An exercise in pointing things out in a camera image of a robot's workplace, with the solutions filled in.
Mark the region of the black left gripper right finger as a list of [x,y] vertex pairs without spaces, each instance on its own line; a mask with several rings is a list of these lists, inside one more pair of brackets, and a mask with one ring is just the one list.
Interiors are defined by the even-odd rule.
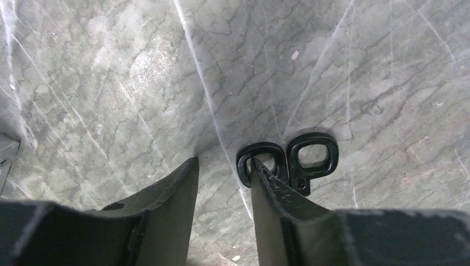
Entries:
[[252,161],[260,265],[468,265],[469,215],[451,209],[326,209]]

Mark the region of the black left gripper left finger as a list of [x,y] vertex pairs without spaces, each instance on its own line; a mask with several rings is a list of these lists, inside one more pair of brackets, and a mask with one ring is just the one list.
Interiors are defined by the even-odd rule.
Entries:
[[198,190],[192,157],[101,210],[1,201],[2,265],[185,265]]

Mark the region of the grey plastic divided tray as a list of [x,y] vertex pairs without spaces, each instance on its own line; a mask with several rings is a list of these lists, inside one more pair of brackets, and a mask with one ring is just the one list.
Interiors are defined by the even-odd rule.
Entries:
[[17,157],[19,147],[20,142],[5,134],[1,134],[1,193],[5,187],[11,165]]

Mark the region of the black handled scissors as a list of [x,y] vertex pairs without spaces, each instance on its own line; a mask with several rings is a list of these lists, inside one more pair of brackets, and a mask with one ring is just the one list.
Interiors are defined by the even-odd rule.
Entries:
[[273,142],[257,142],[237,152],[236,169],[241,183],[251,187],[248,162],[256,156],[273,159],[268,169],[276,178],[303,196],[311,194],[310,181],[330,175],[339,163],[339,147],[333,136],[323,132],[307,132],[293,138],[283,149]]

